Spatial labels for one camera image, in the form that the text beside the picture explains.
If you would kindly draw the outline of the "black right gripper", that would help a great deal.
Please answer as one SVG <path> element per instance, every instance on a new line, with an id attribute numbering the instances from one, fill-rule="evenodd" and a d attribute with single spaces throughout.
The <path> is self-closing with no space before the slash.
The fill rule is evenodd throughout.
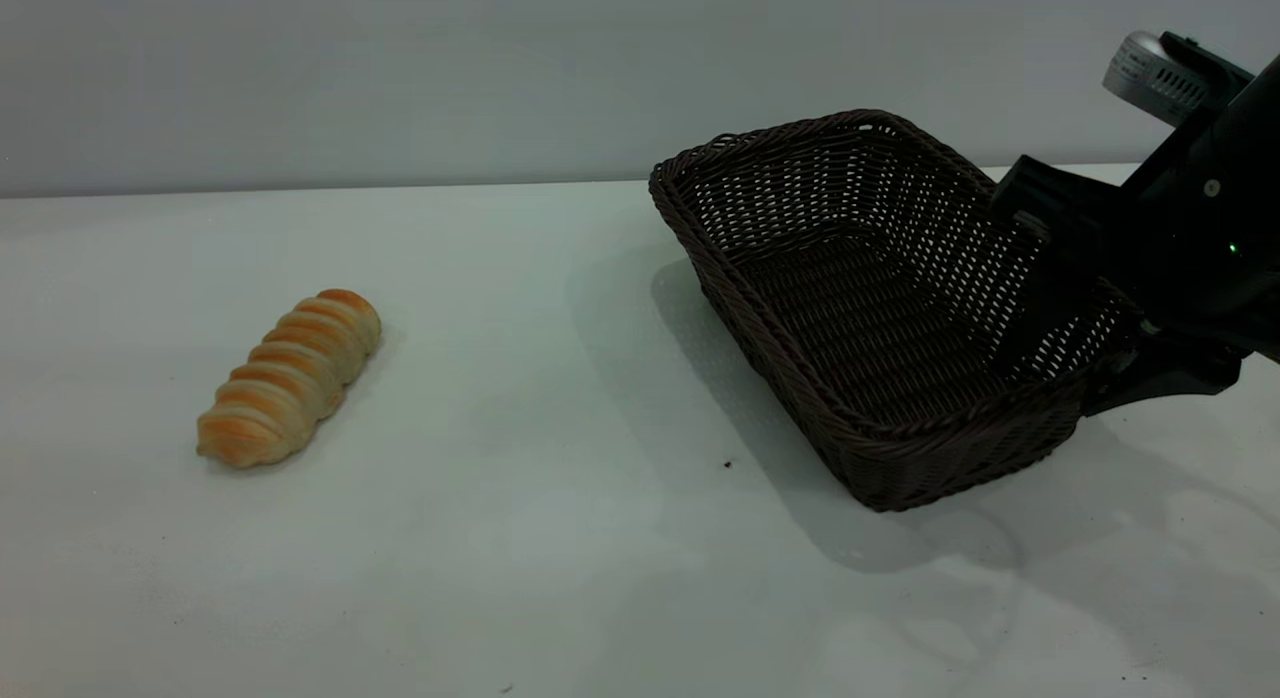
<path id="1" fill-rule="evenodd" d="M 1116 54 L 1103 87 L 1171 134 L 1123 186 L 1020 156 L 989 206 L 1039 242 L 1000 366 L 1085 319 L 1115 268 L 1146 316 L 1175 330 L 1143 336 L 1096 374 L 1085 418 L 1216 396 L 1239 380 L 1245 351 L 1277 353 L 1277 64 L 1251 74 L 1215 54 Z"/>

